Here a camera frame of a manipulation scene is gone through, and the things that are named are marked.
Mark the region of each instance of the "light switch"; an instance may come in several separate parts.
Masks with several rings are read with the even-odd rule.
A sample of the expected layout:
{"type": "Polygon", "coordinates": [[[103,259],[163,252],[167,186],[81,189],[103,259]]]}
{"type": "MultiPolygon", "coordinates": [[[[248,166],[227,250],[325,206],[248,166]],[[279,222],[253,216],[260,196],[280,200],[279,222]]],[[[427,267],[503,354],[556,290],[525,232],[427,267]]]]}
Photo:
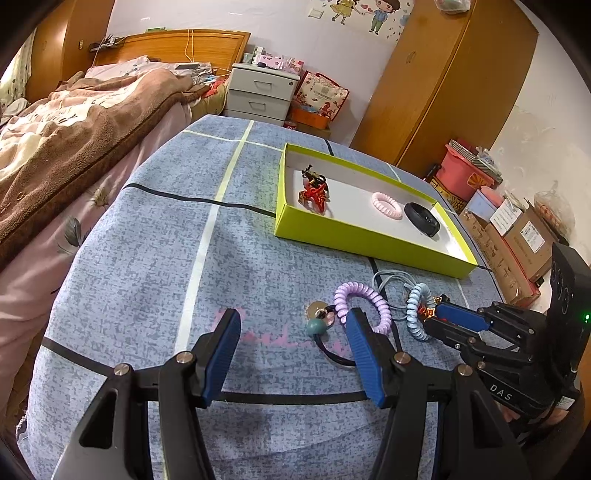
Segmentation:
{"type": "Polygon", "coordinates": [[[324,12],[322,10],[318,10],[318,9],[313,8],[313,9],[310,10],[310,13],[308,14],[308,17],[320,19],[320,18],[322,18],[322,14],[323,13],[324,12]]]}

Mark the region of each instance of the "white stripe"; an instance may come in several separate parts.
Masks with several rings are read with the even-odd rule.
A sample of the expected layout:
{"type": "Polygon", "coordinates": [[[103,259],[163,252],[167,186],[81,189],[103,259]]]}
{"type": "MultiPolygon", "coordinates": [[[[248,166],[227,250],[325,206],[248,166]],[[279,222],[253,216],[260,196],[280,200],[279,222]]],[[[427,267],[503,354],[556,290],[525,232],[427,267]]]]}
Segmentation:
{"type": "Polygon", "coordinates": [[[200,137],[213,138],[214,140],[222,140],[224,142],[244,142],[244,143],[248,143],[249,145],[257,145],[259,147],[270,148],[271,150],[277,150],[278,152],[283,152],[283,149],[282,148],[272,147],[270,145],[265,145],[264,143],[249,142],[248,140],[244,140],[244,139],[232,140],[230,138],[216,137],[214,135],[202,134],[201,132],[194,132],[192,130],[183,130],[183,132],[186,133],[186,134],[198,135],[200,137]]]}
{"type": "Polygon", "coordinates": [[[389,163],[388,164],[388,167],[390,167],[390,170],[392,170],[392,173],[394,173],[394,176],[396,177],[396,180],[402,182],[402,180],[400,180],[400,177],[398,176],[398,173],[396,173],[396,170],[394,170],[394,166],[391,163],[389,163]]]}
{"type": "Polygon", "coordinates": [[[468,299],[464,295],[464,289],[462,288],[462,284],[460,283],[460,281],[457,278],[456,278],[456,282],[457,282],[458,288],[460,288],[460,293],[462,294],[462,298],[464,299],[464,303],[466,304],[466,308],[469,309],[470,305],[468,304],[468,299]]]}
{"type": "MultiPolygon", "coordinates": [[[[214,199],[218,202],[223,200],[223,196],[226,193],[228,184],[230,183],[230,177],[232,176],[232,172],[236,166],[236,162],[238,161],[242,147],[244,147],[244,143],[246,143],[246,139],[248,138],[248,134],[251,132],[253,124],[254,121],[251,120],[248,124],[248,127],[246,127],[242,138],[239,140],[239,143],[236,146],[236,150],[234,150],[234,154],[232,155],[228,166],[226,167],[222,182],[217,189],[216,196],[214,197],[214,199]]],[[[199,241],[199,247],[197,248],[197,255],[195,256],[195,262],[193,263],[193,270],[191,271],[189,284],[187,285],[187,293],[185,294],[183,303],[183,312],[178,323],[177,339],[174,343],[174,354],[183,352],[189,347],[189,336],[191,335],[191,327],[193,325],[193,312],[195,310],[195,303],[197,301],[197,292],[199,291],[199,284],[201,283],[201,277],[203,275],[203,267],[205,266],[207,250],[209,249],[209,244],[212,240],[213,228],[216,225],[218,211],[219,205],[211,205],[209,209],[209,215],[207,216],[207,221],[205,222],[205,227],[203,228],[203,233],[201,234],[201,240],[199,241]]]]}

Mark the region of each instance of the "pillow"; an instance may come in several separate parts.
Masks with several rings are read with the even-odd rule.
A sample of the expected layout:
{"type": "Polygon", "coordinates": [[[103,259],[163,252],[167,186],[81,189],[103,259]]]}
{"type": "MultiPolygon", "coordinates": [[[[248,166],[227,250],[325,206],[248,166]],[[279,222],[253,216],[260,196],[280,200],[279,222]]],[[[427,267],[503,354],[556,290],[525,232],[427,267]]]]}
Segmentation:
{"type": "Polygon", "coordinates": [[[148,56],[143,55],[133,60],[124,61],[122,63],[110,63],[108,65],[100,65],[98,67],[91,67],[86,71],[85,77],[88,79],[108,80],[117,77],[124,77],[126,75],[137,75],[138,68],[150,62],[148,56]]]}

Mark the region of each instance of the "brown blanket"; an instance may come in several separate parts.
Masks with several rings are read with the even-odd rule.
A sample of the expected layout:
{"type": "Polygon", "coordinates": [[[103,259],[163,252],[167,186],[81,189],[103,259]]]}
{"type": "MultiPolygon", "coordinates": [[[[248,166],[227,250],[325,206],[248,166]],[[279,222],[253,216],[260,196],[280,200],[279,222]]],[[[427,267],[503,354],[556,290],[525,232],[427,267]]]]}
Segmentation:
{"type": "Polygon", "coordinates": [[[127,155],[177,102],[202,92],[164,69],[82,79],[39,100],[0,135],[0,271],[127,155]]]}

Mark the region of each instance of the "purple spiral hair tie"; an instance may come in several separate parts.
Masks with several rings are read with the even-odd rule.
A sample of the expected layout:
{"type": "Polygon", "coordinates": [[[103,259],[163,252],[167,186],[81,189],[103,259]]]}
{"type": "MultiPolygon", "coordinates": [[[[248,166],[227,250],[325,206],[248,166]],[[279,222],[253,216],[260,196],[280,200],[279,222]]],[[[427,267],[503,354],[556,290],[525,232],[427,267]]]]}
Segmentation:
{"type": "Polygon", "coordinates": [[[379,312],[379,325],[373,327],[373,330],[376,333],[383,333],[386,335],[392,326],[392,313],[390,312],[388,303],[372,287],[368,287],[367,285],[355,281],[343,283],[336,289],[335,310],[340,322],[344,325],[347,321],[347,314],[349,313],[347,297],[349,296],[363,297],[374,304],[379,312]]]}

